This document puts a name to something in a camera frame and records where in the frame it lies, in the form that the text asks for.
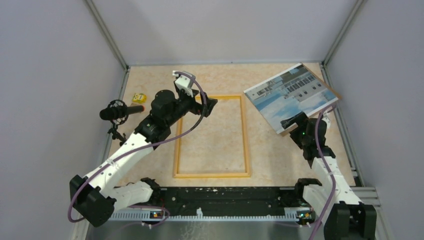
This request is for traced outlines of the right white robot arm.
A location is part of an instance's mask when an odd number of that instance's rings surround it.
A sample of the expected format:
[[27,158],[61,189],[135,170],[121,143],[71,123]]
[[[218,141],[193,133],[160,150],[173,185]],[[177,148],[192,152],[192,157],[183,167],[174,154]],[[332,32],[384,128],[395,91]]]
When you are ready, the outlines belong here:
[[327,123],[304,112],[291,121],[297,126],[289,136],[316,174],[316,178],[298,179],[293,192],[297,205],[309,204],[316,213],[311,236],[322,227],[326,240],[348,240],[353,230],[362,240],[373,240],[377,211],[356,195],[340,172],[335,153],[326,145]]

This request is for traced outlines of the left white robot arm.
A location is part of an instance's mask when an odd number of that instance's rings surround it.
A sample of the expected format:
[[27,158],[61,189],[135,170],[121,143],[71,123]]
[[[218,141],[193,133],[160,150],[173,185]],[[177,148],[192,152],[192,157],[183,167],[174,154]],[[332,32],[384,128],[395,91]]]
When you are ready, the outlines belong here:
[[[160,202],[159,185],[145,177],[126,186],[117,183],[142,158],[160,145],[177,140],[169,138],[171,126],[187,113],[198,115],[198,121],[191,127],[194,130],[208,117],[218,103],[205,92],[194,90],[187,94],[179,90],[178,98],[171,90],[161,90],[151,102],[151,110],[134,129],[122,146],[95,170],[81,177],[75,175],[69,182],[70,205],[68,220],[77,223],[87,220],[92,226],[103,225],[113,213],[136,204],[145,203],[154,207]],[[72,210],[81,218],[72,218]]]

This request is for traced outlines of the printed building photo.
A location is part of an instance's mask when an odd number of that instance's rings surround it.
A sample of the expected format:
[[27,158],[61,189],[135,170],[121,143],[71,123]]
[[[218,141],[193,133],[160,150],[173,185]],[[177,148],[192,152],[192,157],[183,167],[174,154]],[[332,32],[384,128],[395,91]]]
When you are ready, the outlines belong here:
[[300,113],[311,117],[341,99],[303,63],[297,63],[243,93],[277,134],[291,128]]

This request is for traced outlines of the brown backing board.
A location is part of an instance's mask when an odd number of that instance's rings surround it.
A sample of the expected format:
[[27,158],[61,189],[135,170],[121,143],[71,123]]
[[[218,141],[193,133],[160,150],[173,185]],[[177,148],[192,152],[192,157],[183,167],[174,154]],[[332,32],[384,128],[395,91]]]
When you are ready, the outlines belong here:
[[324,108],[342,99],[338,92],[304,63],[284,71],[281,77],[285,90],[283,116],[279,121],[282,136],[295,128],[293,119],[297,114],[304,112],[309,118],[315,118]]

